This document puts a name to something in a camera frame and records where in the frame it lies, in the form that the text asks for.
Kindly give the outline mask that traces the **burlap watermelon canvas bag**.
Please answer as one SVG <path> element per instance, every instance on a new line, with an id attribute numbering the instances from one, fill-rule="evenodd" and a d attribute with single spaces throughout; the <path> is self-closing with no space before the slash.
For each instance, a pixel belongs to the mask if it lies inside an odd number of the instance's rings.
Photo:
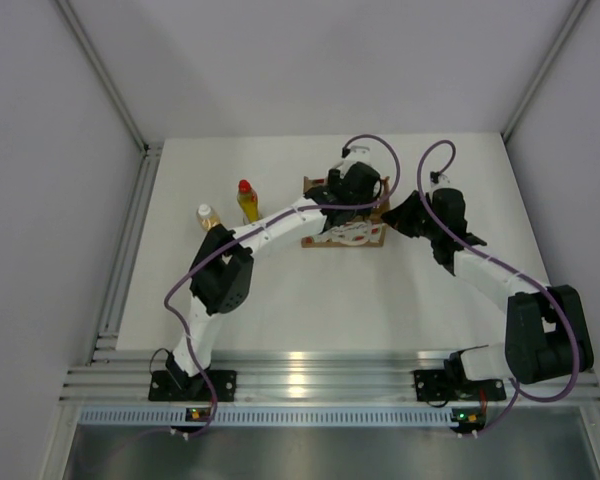
<path id="1" fill-rule="evenodd" d="M 331 230 L 305 237 L 301 240 L 302 248 L 320 247 L 373 247 L 380 248 L 384 245 L 387 225 L 381 215 L 390 209 L 386 200 L 380 206 L 372 209 L 367 218 L 355 217 L 352 221 L 334 227 Z"/>

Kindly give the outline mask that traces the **red cap yellow bottle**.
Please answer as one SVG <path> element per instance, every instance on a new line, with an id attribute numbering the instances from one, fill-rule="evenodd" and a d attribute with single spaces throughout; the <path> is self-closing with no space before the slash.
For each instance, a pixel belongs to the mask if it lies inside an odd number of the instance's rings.
<path id="1" fill-rule="evenodd" d="M 238 183 L 237 202 L 243 213 L 244 224 L 254 223 L 261 219 L 257 192 L 246 179 L 242 179 Z"/>

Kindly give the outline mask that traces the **white cap amber bottle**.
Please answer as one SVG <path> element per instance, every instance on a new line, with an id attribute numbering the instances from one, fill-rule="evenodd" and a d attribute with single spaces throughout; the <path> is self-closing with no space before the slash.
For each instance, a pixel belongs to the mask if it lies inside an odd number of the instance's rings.
<path id="1" fill-rule="evenodd" d="M 216 210 L 206 203 L 198 206 L 196 218 L 201 228 L 206 232 L 221 224 L 221 219 Z"/>

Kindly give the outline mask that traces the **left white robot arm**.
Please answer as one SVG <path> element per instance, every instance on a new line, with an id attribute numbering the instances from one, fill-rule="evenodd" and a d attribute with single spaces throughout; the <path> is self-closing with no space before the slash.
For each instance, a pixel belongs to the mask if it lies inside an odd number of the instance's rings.
<path id="1" fill-rule="evenodd" d="M 350 162 L 344 170 L 331 169 L 325 182 L 273 215 L 233 229 L 212 227 L 186 277 L 189 312 L 178 316 L 183 337 L 166 361 L 173 390 L 187 400 L 204 392 L 203 372 L 210 366 L 220 318 L 246 301 L 258 257 L 368 216 L 386 198 L 380 174 L 364 162 Z"/>

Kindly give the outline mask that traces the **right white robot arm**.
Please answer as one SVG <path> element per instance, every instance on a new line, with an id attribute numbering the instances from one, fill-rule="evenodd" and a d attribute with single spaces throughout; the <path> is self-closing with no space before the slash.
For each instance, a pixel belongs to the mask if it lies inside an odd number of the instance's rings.
<path id="1" fill-rule="evenodd" d="M 529 385 L 592 368 L 594 352 L 577 290 L 546 285 L 479 252 L 484 242 L 468 231 L 465 210 L 463 194 L 442 187 L 425 195 L 413 192 L 382 215 L 400 234 L 427 239 L 439 265 L 505 316 L 503 342 L 460 350 L 446 360 L 447 389 L 468 397 L 482 381 L 513 378 Z"/>

